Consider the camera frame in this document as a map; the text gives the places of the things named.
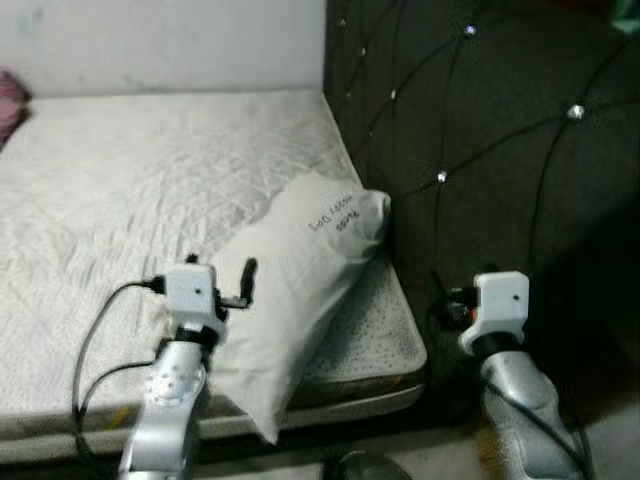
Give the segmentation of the white pillow with tree print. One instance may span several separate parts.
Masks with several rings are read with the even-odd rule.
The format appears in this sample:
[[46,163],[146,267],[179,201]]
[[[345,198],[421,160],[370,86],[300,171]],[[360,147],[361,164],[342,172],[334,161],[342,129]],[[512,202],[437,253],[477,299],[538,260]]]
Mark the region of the white pillow with tree print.
[[390,196],[316,173],[289,180],[261,218],[212,257],[220,287],[255,259],[253,301],[229,316],[211,357],[212,388],[278,443],[285,411],[330,321],[378,252]]

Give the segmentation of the pink cartoon print quilt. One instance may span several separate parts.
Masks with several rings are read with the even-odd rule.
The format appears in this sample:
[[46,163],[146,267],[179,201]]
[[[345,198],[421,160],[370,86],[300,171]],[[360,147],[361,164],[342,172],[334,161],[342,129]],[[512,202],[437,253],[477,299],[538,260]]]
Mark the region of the pink cartoon print quilt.
[[26,120],[29,93],[9,70],[0,70],[0,148]]

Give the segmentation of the white quilted mattress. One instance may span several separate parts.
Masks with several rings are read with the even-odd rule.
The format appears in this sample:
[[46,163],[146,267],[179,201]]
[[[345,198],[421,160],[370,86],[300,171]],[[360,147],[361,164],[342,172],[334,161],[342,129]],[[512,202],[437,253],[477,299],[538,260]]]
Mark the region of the white quilted mattress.
[[[102,302],[187,253],[211,259],[297,175],[357,174],[317,91],[36,99],[0,148],[0,440],[72,434],[70,385]],[[163,298],[116,298],[82,381],[150,361]],[[419,330],[379,255],[326,330],[289,410],[425,383]]]

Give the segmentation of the robot right leg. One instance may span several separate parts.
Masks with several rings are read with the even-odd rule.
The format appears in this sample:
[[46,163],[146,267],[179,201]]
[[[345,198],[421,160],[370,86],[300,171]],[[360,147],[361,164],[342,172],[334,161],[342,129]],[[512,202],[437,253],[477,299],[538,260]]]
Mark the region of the robot right leg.
[[392,458],[369,451],[351,451],[326,460],[321,480],[413,480]]

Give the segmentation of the dark bed frame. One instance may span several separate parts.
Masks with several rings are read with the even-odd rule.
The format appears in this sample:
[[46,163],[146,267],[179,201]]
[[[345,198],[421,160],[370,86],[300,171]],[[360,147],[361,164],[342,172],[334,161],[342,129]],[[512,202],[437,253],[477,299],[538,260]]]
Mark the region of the dark bed frame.
[[[279,440],[283,442],[285,434],[305,428],[319,428],[319,426],[346,424],[376,416],[389,415],[407,410],[411,404],[422,396],[426,387],[403,387],[390,390],[380,396],[365,399],[351,399],[324,406],[303,408],[303,410],[288,412],[284,417]],[[88,430],[84,439],[95,454],[118,454],[123,451],[132,435],[132,413],[122,419],[122,424],[115,428]],[[205,442],[221,442],[227,438],[247,440],[251,447],[260,445],[260,435],[255,426],[244,415],[229,415],[210,417],[198,422],[198,431]],[[0,440],[0,465],[36,465],[41,462],[55,460],[73,460],[76,457],[76,443],[72,434],[65,431],[55,431],[47,435],[27,436],[27,438]]]

